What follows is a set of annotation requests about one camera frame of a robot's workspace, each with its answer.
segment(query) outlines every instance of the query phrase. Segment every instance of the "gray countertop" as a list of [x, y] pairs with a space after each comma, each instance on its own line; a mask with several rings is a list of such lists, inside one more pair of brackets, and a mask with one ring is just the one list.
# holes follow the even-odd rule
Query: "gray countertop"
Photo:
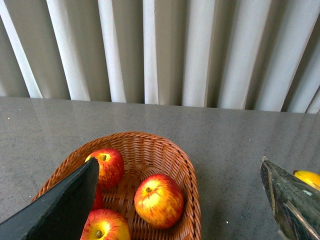
[[317, 114], [0, 97], [0, 222], [27, 206], [71, 152], [125, 131], [166, 137], [189, 156], [204, 240], [280, 239], [263, 156], [290, 173], [320, 169]]

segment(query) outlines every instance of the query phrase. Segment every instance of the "apple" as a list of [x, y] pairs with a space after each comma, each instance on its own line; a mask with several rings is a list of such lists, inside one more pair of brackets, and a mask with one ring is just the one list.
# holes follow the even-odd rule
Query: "apple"
[[99, 177], [98, 184], [102, 190], [118, 185], [125, 174], [125, 163], [121, 153], [113, 148], [102, 148], [92, 152], [86, 159], [91, 157], [98, 160]]
[[184, 209], [184, 195], [170, 176], [154, 174], [146, 178], [134, 195], [138, 215], [157, 229], [167, 229], [180, 218]]
[[125, 218], [110, 209], [91, 211], [85, 222], [80, 240], [130, 240]]
[[104, 197], [102, 196], [101, 188], [98, 184], [96, 186], [94, 202], [93, 202], [91, 211], [94, 211], [97, 209], [103, 209], [103, 208], [104, 208]]

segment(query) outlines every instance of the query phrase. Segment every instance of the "wicker basket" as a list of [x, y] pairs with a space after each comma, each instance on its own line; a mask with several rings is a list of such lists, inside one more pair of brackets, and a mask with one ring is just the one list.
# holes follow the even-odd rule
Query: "wicker basket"
[[[44, 194], [75, 169], [86, 157], [101, 148], [121, 152], [125, 176], [118, 186], [102, 192], [104, 207], [119, 212], [127, 220], [133, 240], [200, 240], [201, 211], [194, 167], [188, 156], [170, 140], [144, 132], [122, 132], [90, 141], [72, 152], [43, 185], [36, 198]], [[184, 210], [178, 222], [168, 229], [155, 229], [135, 210], [134, 195], [140, 183], [150, 175], [164, 173], [181, 187]]]

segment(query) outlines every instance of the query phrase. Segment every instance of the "apple stem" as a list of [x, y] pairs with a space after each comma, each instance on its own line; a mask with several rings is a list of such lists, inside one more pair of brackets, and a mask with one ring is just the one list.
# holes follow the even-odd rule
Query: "apple stem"
[[96, 234], [95, 234], [98, 238], [101, 238], [102, 237], [102, 231], [98, 230], [96, 231]]

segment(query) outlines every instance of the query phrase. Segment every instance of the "curtain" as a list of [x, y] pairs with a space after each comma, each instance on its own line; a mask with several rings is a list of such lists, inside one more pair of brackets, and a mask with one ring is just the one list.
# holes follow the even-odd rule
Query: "curtain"
[[320, 112], [320, 0], [0, 0], [0, 96]]

